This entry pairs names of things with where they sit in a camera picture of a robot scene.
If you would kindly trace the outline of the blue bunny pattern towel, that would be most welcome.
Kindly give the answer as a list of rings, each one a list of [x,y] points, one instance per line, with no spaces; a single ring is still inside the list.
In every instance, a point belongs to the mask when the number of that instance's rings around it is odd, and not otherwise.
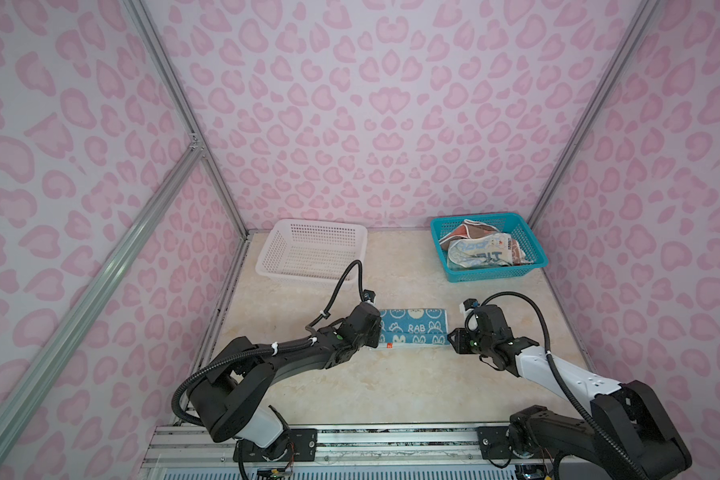
[[[445,309],[381,310],[380,344],[394,347],[434,347],[447,343],[448,315]]]

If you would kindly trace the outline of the striped rabbit letter towel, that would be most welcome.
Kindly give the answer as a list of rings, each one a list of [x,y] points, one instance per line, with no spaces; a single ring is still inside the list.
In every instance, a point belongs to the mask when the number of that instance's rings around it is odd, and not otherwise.
[[[447,250],[447,265],[455,270],[486,269],[528,263],[519,242],[507,233],[457,240]]]

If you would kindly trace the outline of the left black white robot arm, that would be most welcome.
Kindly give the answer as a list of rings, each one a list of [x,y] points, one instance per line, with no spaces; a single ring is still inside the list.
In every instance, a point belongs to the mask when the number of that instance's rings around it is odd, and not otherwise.
[[[381,323],[380,311],[366,301],[301,339],[254,344],[238,337],[176,388],[173,413],[204,427],[216,443],[241,440],[265,459],[278,460],[293,451],[296,440],[276,409],[261,406],[268,389],[298,374],[337,367],[365,347],[376,348]]]

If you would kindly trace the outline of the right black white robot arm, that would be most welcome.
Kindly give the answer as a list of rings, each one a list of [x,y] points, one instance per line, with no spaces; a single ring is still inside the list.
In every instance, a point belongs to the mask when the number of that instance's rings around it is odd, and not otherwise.
[[[566,400],[575,416],[532,405],[511,415],[497,446],[510,458],[553,454],[557,472],[567,457],[585,460],[611,479],[672,479],[693,464],[692,455],[654,390],[620,382],[558,358],[539,314],[540,341],[517,336],[503,310],[467,299],[462,326],[448,341],[460,355],[475,355],[493,370],[530,381]]]

